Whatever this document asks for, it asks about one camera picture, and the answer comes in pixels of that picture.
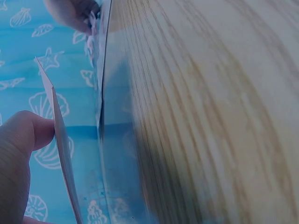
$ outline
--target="scallop shell pattern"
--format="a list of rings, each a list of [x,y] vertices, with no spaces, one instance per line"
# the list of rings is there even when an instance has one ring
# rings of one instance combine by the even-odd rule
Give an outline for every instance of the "scallop shell pattern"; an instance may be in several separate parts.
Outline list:
[[[98,207],[95,200],[90,201],[88,211],[88,224],[104,224],[108,222],[107,217],[103,214],[102,210]]]
[[[10,19],[11,27],[20,27],[31,21],[30,8],[21,8],[21,10]]]
[[[34,32],[32,33],[32,37],[38,37],[45,35],[46,33],[50,32],[54,27],[51,24],[43,24],[36,28]]]
[[[127,203],[122,198],[116,199],[116,205],[112,213],[113,223],[136,223],[132,220],[132,213],[127,205]]]
[[[69,137],[69,147],[71,157],[74,154],[74,141]],[[47,169],[60,169],[59,153],[56,146],[56,141],[53,140],[46,147],[38,150],[34,154],[36,161]]]
[[[73,34],[73,44],[77,44],[81,41],[86,40],[86,34],[81,33],[79,31],[75,31]]]
[[[48,217],[47,205],[40,196],[29,195],[24,215],[44,222]]]
[[[57,99],[62,116],[64,117],[68,115],[70,113],[70,109],[66,99],[59,93],[57,93]],[[29,98],[29,105],[32,112],[43,118],[53,119],[53,110],[48,101],[46,92],[38,92],[37,94],[31,96]]]

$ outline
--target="blue tablecloth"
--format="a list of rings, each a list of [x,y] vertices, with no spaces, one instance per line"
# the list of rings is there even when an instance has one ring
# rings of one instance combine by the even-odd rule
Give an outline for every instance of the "blue tablecloth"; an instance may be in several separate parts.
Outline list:
[[[110,112],[106,113],[105,150],[100,155],[97,74],[85,55],[85,38],[55,23],[42,0],[0,0],[0,124],[20,110],[52,118],[34,61],[38,57],[56,88],[67,127],[84,223],[145,223],[136,161],[125,146],[128,141],[131,144],[132,124],[119,120],[126,117],[123,108],[128,105],[119,96],[126,97],[128,85],[112,83],[107,88]],[[126,72],[123,66],[118,68],[121,73]],[[55,141],[33,152],[30,168],[25,215],[57,224],[75,223]]]

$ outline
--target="light wooden surface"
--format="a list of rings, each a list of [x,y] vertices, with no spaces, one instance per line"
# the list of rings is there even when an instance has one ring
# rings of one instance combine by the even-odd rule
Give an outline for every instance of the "light wooden surface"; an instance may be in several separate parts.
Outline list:
[[[298,223],[298,0],[112,4],[106,76],[126,55],[160,223]]]

